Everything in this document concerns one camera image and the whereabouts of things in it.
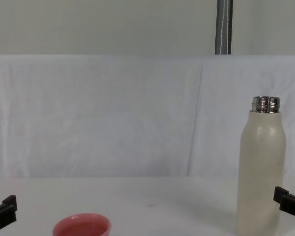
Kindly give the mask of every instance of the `white table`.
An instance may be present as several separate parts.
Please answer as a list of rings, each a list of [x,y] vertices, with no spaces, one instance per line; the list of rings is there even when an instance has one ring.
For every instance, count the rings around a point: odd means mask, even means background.
[[[0,204],[17,196],[17,222],[0,236],[51,236],[62,218],[106,215],[111,236],[233,236],[236,180],[205,178],[0,179]],[[284,185],[295,194],[295,177]],[[295,236],[295,217],[282,212],[281,232]]]

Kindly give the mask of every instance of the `pink cup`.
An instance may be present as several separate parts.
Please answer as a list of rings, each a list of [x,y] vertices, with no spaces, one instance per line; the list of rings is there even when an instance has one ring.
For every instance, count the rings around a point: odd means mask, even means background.
[[[109,236],[111,223],[103,215],[85,213],[69,216],[59,221],[53,236]]]

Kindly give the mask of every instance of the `bottle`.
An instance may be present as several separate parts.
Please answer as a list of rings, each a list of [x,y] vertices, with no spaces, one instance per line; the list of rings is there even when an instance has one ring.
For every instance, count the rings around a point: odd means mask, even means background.
[[[283,184],[285,150],[280,99],[254,97],[240,140],[239,236],[277,236],[279,207],[273,194]]]

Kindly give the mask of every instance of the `wall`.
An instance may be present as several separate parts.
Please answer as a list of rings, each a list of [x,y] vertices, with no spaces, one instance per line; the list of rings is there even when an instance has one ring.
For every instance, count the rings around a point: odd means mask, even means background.
[[[0,0],[0,54],[213,55],[216,0]]]
[[[295,55],[295,0],[234,0],[232,54]]]

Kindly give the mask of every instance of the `cup rim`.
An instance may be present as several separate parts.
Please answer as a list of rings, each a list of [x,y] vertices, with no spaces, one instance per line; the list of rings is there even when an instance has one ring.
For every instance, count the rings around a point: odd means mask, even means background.
[[[80,218],[80,219],[84,218],[84,219],[88,219],[88,220],[90,220],[91,218],[94,218],[94,219],[104,220],[107,223],[107,229],[105,232],[103,232],[103,234],[105,234],[106,232],[109,232],[111,229],[111,226],[112,226],[110,220],[104,215],[97,214],[97,213],[80,213],[80,214],[74,214],[74,215],[68,216],[68,217],[60,220],[58,223],[56,223],[53,228],[53,235],[55,235],[56,230],[58,230],[58,228],[65,228],[65,225],[68,222],[70,222],[70,221],[74,222],[74,218]]]

